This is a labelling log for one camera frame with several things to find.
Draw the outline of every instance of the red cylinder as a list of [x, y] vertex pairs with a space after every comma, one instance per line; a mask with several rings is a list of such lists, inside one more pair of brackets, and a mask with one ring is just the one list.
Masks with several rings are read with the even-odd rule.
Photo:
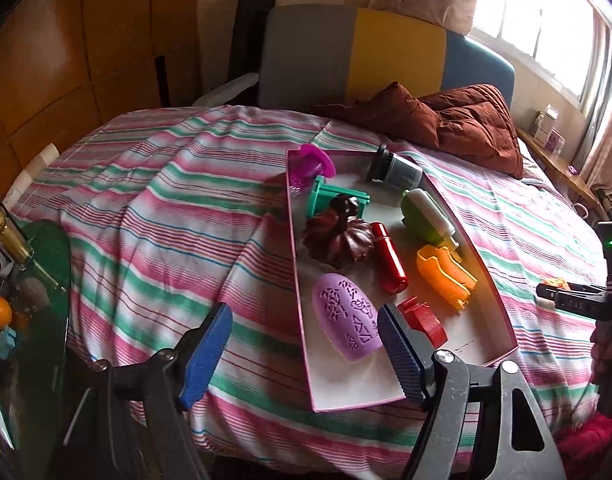
[[375, 264], [379, 285], [387, 294], [399, 294], [408, 286], [404, 266], [384, 224], [372, 222], [371, 227], [375, 235]]

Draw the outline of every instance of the yellow headboard panel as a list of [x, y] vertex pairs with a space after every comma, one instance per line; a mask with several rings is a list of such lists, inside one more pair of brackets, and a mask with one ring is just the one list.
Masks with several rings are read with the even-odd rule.
[[346, 97], [369, 99], [393, 81], [414, 96], [439, 91], [446, 31], [420, 20], [357, 9]]

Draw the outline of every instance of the pink suction cup toy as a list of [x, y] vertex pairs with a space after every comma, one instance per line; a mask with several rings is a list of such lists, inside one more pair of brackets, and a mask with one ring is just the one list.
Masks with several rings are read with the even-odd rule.
[[311, 186], [318, 175], [332, 178], [336, 174], [335, 165], [325, 152], [313, 144], [302, 144], [299, 149], [299, 161], [291, 171], [291, 186]]

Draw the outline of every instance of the purple egg-shaped object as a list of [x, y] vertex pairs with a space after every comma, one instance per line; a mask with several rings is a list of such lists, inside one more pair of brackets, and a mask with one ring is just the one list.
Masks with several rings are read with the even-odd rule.
[[377, 310], [347, 277], [324, 274], [312, 289], [312, 306], [324, 334], [348, 361], [381, 348]]

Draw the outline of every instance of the teal plastic part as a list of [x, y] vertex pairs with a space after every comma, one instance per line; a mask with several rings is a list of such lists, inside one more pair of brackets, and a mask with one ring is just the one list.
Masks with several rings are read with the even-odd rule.
[[364, 208], [371, 201], [371, 196], [363, 191], [357, 191], [356, 189], [346, 189], [345, 187], [337, 187], [326, 184], [324, 177], [321, 175], [317, 176], [315, 179], [312, 186], [312, 191], [308, 197], [308, 203], [306, 204], [306, 218], [310, 218], [311, 216], [322, 212], [324, 209], [326, 209], [326, 207], [328, 207], [330, 201], [341, 193], [354, 196], [357, 199], [359, 202], [359, 214], [357, 215], [357, 218], [361, 218]]

